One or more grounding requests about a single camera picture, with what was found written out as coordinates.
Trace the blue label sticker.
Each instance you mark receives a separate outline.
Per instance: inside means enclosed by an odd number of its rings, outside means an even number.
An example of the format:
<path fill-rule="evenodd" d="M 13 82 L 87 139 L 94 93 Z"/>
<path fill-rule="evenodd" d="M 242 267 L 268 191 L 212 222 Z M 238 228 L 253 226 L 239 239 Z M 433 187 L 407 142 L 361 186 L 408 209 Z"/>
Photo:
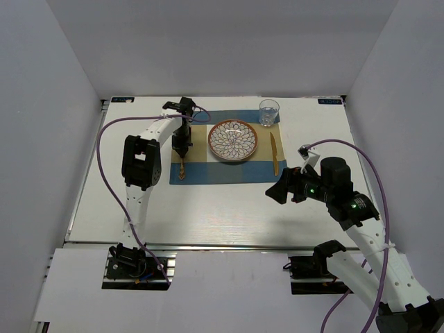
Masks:
<path fill-rule="evenodd" d="M 342 99 L 318 99 L 320 105 L 342 105 Z"/>
<path fill-rule="evenodd" d="M 135 100 L 135 98 L 132 96 L 131 97 L 129 97 L 129 96 L 121 97 L 120 96 L 120 97 L 112 97 L 110 102 L 111 103 L 133 103 L 134 100 Z"/>

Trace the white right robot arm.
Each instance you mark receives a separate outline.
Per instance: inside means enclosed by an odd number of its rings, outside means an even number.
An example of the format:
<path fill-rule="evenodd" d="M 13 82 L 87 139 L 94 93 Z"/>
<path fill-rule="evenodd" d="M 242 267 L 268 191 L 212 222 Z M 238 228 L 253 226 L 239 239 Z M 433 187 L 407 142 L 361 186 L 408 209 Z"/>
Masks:
<path fill-rule="evenodd" d="M 337 240 L 314 248 L 313 267 L 321 276 L 340 279 L 370 309 L 380 332 L 437 332 L 443 326 L 443 299 L 421 286 L 395 245 L 385 239 L 383 225 L 372 201 L 355 191 L 351 170 L 340 157 L 321 160 L 316 173 L 309 164 L 285 168 L 266 195 L 285 204 L 311 198 L 325 203 L 329 215 L 361 251 L 370 270 L 358 264 Z"/>

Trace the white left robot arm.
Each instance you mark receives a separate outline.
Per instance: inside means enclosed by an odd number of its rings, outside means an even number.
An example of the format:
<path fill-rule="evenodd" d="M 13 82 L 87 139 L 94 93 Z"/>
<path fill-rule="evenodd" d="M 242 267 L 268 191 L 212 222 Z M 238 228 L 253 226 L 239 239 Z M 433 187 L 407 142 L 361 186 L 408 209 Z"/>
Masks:
<path fill-rule="evenodd" d="M 129 135 L 123 145 L 121 174 L 126 186 L 126 202 L 119 202 L 125 214 L 128 231 L 126 235 L 137 244 L 126 248 L 118 244 L 110 251 L 133 277 L 146 270 L 146 254 L 151 254 L 139 238 L 137 231 L 146 222 L 148 201 L 154 186 L 162 173 L 161 148 L 171 139 L 172 149 L 184 158 L 192 146 L 191 126 L 196 103 L 188 97 L 178 102 L 167 101 L 162 109 L 164 114 L 147 117 L 123 117 L 107 123 L 108 128 L 123 121 L 149 120 L 152 124 L 139 135 Z"/>

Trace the gold knife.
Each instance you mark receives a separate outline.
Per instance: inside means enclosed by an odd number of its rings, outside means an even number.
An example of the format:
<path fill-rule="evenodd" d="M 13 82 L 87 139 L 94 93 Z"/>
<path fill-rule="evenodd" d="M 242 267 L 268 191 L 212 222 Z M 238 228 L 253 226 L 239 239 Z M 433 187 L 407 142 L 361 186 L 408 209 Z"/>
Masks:
<path fill-rule="evenodd" d="M 279 164 L 278 164 L 278 150 L 277 150 L 277 144 L 275 137 L 273 133 L 270 133 L 270 141 L 271 141 L 271 151 L 272 151 L 272 158 L 273 158 L 273 172 L 274 176 L 279 175 Z"/>

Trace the blue label sticker right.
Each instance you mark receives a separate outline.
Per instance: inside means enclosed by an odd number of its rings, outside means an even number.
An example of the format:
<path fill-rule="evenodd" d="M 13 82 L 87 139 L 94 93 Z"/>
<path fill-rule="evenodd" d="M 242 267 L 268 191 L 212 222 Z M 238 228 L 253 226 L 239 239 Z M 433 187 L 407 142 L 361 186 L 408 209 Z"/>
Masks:
<path fill-rule="evenodd" d="M 320 105 L 342 105 L 342 99 L 318 99 Z"/>

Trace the blue yellow striped cloth placemat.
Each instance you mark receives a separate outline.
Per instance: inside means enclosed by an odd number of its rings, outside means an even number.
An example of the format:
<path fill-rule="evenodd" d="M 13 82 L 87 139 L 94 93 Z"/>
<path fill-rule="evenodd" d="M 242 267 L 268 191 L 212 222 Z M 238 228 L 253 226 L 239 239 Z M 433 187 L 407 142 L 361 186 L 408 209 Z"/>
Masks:
<path fill-rule="evenodd" d="M 259 110 L 215 110 L 210 111 L 209 123 L 196 122 L 191 125 L 193 146 L 185 157 L 185 179 L 179 179 L 180 158 L 171 152 L 169 183 L 172 185 L 226 185 L 241 183 L 277 182 L 282 170 L 287 167 L 281 140 L 280 118 L 265 127 L 259 123 Z M 221 121 L 235 119 L 249 123 L 256 131 L 258 145 L 256 151 L 247 159 L 229 162 L 216 157 L 207 144 L 211 128 Z M 270 133 L 277 144 L 279 175 L 274 176 Z"/>

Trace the floral patterned ceramic plate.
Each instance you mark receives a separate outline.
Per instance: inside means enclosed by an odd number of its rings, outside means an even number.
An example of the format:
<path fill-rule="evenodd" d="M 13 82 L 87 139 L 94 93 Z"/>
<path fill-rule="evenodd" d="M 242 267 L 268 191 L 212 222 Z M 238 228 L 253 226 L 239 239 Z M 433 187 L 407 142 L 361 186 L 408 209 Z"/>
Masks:
<path fill-rule="evenodd" d="M 258 137 L 249 123 L 228 119 L 211 128 L 207 144 L 216 157 L 237 162 L 249 158 L 256 151 Z"/>

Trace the gold fork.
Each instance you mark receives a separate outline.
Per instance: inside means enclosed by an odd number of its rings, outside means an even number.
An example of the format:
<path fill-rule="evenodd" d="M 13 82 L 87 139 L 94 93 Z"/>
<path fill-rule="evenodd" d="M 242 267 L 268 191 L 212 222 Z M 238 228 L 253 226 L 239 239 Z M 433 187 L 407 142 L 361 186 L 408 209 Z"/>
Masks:
<path fill-rule="evenodd" d="M 184 180 L 185 179 L 185 163 L 184 158 L 180 158 L 180 173 L 179 173 L 179 179 Z"/>

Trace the clear drinking glass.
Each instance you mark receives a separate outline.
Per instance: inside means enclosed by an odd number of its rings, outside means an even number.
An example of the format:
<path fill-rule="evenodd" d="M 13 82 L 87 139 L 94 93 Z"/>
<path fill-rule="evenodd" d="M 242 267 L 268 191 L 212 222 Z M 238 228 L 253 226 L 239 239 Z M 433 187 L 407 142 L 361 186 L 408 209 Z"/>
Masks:
<path fill-rule="evenodd" d="M 280 105 L 273 99 L 265 99 L 259 104 L 259 122 L 266 127 L 274 124 L 280 111 Z"/>

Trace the blue label sticker left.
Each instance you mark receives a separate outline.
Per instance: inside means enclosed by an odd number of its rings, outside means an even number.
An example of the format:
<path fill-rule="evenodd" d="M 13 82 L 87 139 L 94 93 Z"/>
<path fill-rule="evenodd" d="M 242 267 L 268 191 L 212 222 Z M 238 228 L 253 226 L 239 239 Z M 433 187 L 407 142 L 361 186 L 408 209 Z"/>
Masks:
<path fill-rule="evenodd" d="M 111 103 L 133 103 L 134 100 L 135 100 L 135 98 L 132 96 L 131 97 L 129 97 L 129 96 L 121 97 L 120 96 L 120 97 L 112 97 L 110 102 Z"/>

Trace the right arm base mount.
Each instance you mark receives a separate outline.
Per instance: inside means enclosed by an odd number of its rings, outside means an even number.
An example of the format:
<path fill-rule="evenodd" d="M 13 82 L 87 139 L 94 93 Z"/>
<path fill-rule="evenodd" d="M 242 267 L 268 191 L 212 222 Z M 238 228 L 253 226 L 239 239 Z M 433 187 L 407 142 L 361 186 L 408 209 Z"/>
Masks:
<path fill-rule="evenodd" d="M 292 295 L 339 295 L 348 288 L 331 273 L 321 273 L 313 257 L 292 256 L 282 267 L 290 275 Z"/>

